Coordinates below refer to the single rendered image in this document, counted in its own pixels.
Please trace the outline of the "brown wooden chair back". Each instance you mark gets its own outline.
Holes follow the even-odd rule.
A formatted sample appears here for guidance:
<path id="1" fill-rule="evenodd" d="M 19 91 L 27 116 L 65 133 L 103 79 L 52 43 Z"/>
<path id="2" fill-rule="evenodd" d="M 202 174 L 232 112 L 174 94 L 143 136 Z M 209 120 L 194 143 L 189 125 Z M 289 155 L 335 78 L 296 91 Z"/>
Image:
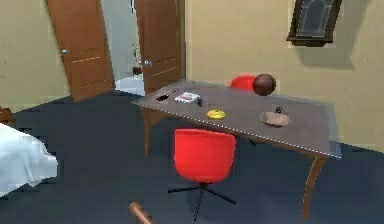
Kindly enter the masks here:
<path id="1" fill-rule="evenodd" d="M 153 224 L 152 218 L 137 202 L 132 202 L 129 205 L 129 211 L 139 224 Z"/>

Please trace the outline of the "brown wooden door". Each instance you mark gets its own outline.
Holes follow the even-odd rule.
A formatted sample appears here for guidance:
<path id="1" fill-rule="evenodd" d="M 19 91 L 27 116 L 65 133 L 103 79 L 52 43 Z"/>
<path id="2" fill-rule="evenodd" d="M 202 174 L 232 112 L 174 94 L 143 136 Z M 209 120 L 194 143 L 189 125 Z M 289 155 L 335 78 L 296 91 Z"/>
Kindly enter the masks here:
<path id="1" fill-rule="evenodd" d="M 45 0 L 72 99 L 79 102 L 114 87 L 100 0 Z"/>
<path id="2" fill-rule="evenodd" d="M 146 94 L 183 79 L 180 0 L 135 0 Z M 152 61 L 152 67 L 144 66 Z"/>

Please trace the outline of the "yellow round dish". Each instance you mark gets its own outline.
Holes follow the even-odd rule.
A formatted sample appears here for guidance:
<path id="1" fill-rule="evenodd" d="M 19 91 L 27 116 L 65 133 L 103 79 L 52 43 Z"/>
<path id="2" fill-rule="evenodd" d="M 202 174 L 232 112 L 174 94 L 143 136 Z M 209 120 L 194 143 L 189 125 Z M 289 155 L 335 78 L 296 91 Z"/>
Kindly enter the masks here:
<path id="1" fill-rule="evenodd" d="M 226 116 L 226 113 L 219 109 L 212 109 L 207 112 L 207 116 L 210 119 L 223 119 Z"/>

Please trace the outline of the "beige bowl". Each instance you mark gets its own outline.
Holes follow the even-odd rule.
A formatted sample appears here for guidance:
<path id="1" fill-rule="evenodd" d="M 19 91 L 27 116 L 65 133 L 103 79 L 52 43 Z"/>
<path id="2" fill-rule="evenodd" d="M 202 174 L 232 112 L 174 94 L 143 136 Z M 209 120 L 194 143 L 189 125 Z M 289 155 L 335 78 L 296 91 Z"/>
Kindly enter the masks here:
<path id="1" fill-rule="evenodd" d="M 265 124 L 272 127 L 284 127 L 289 124 L 290 118 L 281 113 L 276 112 L 263 112 L 260 115 L 260 120 Z"/>

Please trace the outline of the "red swivel chair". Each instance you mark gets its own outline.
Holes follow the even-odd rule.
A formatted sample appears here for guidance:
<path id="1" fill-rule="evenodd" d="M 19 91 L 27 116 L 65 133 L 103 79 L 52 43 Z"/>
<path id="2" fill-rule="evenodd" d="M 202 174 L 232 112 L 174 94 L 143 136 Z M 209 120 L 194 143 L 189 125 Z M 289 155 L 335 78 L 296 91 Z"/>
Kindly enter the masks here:
<path id="1" fill-rule="evenodd" d="M 235 77 L 230 82 L 230 87 L 235 89 L 252 91 L 254 79 L 255 77 L 253 75 L 240 75 Z"/>
<path id="2" fill-rule="evenodd" d="M 209 192 L 223 200 L 235 204 L 236 201 L 209 186 L 225 180 L 232 169 L 236 149 L 233 135 L 203 129 L 176 129 L 174 131 L 174 165 L 177 173 L 195 187 L 169 189 L 169 193 L 199 190 L 193 220 L 197 221 L 203 195 Z"/>

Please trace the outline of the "white bed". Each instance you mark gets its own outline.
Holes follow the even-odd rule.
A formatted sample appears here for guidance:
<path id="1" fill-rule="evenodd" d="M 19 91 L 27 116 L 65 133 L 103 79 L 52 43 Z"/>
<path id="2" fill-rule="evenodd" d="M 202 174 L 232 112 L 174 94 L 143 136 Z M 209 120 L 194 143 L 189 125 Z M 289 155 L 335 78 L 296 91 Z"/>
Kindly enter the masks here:
<path id="1" fill-rule="evenodd" d="M 0 197 L 56 177 L 58 161 L 36 137 L 0 124 Z"/>

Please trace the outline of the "brown wooden nightstand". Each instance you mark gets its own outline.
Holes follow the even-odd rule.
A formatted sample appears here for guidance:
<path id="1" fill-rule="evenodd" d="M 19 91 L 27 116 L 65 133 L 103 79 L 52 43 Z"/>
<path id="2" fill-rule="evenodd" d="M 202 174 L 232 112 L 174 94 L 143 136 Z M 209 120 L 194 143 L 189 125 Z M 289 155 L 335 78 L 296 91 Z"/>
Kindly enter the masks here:
<path id="1" fill-rule="evenodd" d="M 0 123 L 5 125 L 13 124 L 13 114 L 9 108 L 3 108 L 0 106 Z"/>

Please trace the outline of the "brown ball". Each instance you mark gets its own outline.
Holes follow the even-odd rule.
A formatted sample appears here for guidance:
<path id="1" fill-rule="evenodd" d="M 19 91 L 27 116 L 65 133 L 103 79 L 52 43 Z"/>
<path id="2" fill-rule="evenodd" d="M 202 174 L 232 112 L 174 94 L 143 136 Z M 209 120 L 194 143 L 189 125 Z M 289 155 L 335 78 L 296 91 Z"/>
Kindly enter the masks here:
<path id="1" fill-rule="evenodd" d="M 255 77 L 252 83 L 253 91 L 260 96 L 268 96 L 276 88 L 276 80 L 270 74 L 260 74 Z"/>

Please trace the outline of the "grey top wooden table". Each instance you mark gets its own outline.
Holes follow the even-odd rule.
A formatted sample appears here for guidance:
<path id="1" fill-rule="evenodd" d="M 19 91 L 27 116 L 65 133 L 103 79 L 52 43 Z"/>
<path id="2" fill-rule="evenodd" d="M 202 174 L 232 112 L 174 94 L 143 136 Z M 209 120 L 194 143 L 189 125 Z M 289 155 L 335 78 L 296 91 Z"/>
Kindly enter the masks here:
<path id="1" fill-rule="evenodd" d="M 207 97 L 208 106 L 200 107 L 199 99 L 190 104 L 175 102 L 174 98 L 184 92 Z M 169 98 L 157 101 L 161 95 L 169 95 Z M 145 152 L 150 149 L 152 126 L 167 117 L 175 117 L 307 155 L 313 163 L 304 188 L 303 219 L 308 217 L 313 188 L 323 165 L 331 158 L 342 157 L 334 108 L 328 103 L 284 95 L 259 96 L 250 91 L 193 80 L 174 82 L 133 103 L 139 106 L 144 119 Z M 281 114 L 290 118 L 289 124 L 284 127 L 265 125 L 260 115 L 275 112 L 277 107 L 282 108 Z M 222 110 L 226 116 L 210 119 L 207 112 L 212 109 Z"/>

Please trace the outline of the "potted house plant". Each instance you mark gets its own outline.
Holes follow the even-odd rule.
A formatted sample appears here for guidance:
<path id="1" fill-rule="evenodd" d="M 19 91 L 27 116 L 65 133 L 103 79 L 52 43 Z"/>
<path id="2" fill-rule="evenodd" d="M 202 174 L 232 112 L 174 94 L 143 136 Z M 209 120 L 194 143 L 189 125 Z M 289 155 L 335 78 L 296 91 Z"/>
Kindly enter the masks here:
<path id="1" fill-rule="evenodd" d="M 134 75 L 140 75 L 142 73 L 142 67 L 141 67 L 141 59 L 138 55 L 138 45 L 133 44 L 133 56 L 135 59 L 135 63 L 133 66 L 133 74 Z"/>

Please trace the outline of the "white book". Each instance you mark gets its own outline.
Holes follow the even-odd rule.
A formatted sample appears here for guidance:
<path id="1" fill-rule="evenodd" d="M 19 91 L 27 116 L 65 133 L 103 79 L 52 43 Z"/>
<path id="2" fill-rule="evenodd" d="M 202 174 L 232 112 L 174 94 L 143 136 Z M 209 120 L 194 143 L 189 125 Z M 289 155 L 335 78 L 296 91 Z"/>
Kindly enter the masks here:
<path id="1" fill-rule="evenodd" d="M 185 103 L 190 104 L 199 99 L 200 96 L 198 94 L 190 93 L 190 92 L 184 92 L 181 95 L 174 98 L 175 102 L 178 103 Z"/>

